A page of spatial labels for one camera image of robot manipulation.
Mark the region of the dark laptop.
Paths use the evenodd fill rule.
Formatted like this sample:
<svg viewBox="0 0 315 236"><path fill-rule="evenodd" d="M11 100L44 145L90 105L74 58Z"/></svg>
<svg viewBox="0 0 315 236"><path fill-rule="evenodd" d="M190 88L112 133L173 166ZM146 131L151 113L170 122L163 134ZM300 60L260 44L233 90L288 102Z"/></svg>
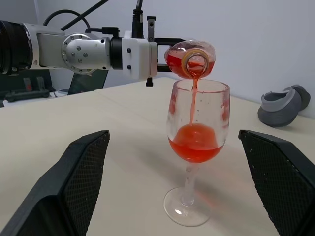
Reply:
<svg viewBox="0 0 315 236"><path fill-rule="evenodd" d="M107 75L108 70L96 70L91 75L74 74L68 90L68 95L102 89Z"/></svg>

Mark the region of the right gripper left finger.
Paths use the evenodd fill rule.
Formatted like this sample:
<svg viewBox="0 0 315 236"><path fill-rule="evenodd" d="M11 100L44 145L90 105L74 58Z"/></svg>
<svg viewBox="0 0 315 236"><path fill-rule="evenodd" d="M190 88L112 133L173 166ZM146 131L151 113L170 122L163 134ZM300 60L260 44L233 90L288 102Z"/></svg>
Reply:
<svg viewBox="0 0 315 236"><path fill-rule="evenodd" d="M86 236L103 176L108 130L70 143L24 198L0 236Z"/></svg>

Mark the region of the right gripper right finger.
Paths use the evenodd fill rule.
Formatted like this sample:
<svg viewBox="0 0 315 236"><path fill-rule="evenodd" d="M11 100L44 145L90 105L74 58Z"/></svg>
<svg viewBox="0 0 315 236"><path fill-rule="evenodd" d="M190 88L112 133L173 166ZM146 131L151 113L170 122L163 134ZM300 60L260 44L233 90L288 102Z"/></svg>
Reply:
<svg viewBox="0 0 315 236"><path fill-rule="evenodd" d="M291 142L240 130L256 191L280 236L315 236L315 165Z"/></svg>

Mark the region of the bottle with red liquid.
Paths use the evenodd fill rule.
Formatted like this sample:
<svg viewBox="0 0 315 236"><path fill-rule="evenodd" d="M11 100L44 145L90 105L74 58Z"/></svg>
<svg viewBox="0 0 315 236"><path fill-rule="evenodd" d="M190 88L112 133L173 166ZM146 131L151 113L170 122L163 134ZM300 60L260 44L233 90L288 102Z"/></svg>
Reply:
<svg viewBox="0 0 315 236"><path fill-rule="evenodd" d="M211 73L216 51L208 42L190 40L170 47L164 58L170 70L179 77L200 79Z"/></svg>

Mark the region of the clear wine glass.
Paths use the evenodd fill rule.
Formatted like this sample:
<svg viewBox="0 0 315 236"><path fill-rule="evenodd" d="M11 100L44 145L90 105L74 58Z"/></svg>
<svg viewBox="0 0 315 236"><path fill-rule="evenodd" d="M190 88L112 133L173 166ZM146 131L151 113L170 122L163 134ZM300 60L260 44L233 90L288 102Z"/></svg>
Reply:
<svg viewBox="0 0 315 236"><path fill-rule="evenodd" d="M164 210L179 225L196 227L210 218L206 201L195 192L201 164L222 150L229 128L230 87L222 82L183 79L174 83L167 116L167 137L173 151L187 162L184 187L164 197Z"/></svg>

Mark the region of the black background equipment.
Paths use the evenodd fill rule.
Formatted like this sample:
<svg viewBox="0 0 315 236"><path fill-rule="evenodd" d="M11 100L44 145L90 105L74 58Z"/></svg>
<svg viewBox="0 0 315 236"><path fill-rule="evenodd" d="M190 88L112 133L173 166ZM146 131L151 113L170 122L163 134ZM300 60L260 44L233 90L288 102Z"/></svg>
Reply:
<svg viewBox="0 0 315 236"><path fill-rule="evenodd" d="M9 93L27 92L47 89L50 92L56 91L52 85L49 70L27 70L19 75L0 74L0 101L5 100Z"/></svg>

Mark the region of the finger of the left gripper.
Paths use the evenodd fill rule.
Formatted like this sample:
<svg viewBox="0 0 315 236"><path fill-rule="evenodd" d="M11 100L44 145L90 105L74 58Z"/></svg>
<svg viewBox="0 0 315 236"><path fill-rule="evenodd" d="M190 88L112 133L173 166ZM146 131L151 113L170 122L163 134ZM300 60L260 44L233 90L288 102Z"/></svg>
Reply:
<svg viewBox="0 0 315 236"><path fill-rule="evenodd" d="M176 45L184 41L185 40L181 38L155 38L155 43L158 45Z"/></svg>
<svg viewBox="0 0 315 236"><path fill-rule="evenodd" d="M170 67L167 64L158 63L157 64L157 72L171 73L172 70L170 69Z"/></svg>

